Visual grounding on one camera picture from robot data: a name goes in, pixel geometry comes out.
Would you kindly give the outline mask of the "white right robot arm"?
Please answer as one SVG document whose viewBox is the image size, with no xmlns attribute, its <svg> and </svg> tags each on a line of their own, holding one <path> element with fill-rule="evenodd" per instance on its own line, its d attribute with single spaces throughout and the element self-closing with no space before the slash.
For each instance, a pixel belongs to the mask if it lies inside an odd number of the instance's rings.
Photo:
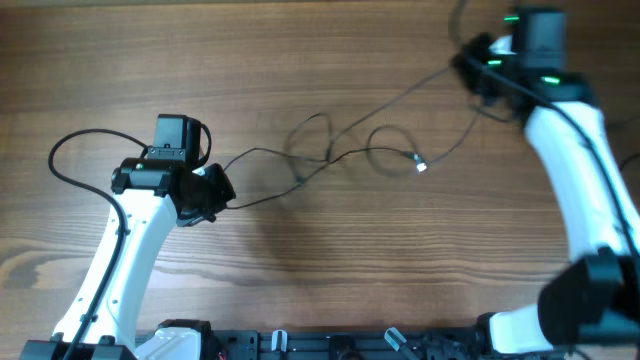
<svg viewBox="0 0 640 360">
<path fill-rule="evenodd" d="M 567 67 L 566 16 L 517 5 L 510 32 L 463 41 L 465 3 L 448 33 L 466 88 L 504 99 L 541 160 L 566 227 L 568 266 L 522 308 L 486 315 L 487 350 L 502 358 L 639 342 L 639 214 L 611 153 L 587 80 Z"/>
</svg>

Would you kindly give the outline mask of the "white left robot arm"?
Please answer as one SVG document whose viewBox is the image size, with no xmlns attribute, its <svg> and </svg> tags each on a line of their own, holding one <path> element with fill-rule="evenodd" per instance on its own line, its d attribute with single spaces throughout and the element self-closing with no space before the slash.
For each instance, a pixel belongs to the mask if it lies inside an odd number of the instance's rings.
<svg viewBox="0 0 640 360">
<path fill-rule="evenodd" d="M 86 277 L 48 340 L 29 340 L 23 359 L 214 359 L 222 350 L 207 321 L 168 320 L 136 342 L 142 300 L 159 250 L 175 227 L 214 222 L 235 192 L 211 150 L 206 125 L 161 114 L 154 141 L 111 178 L 109 220 Z"/>
</svg>

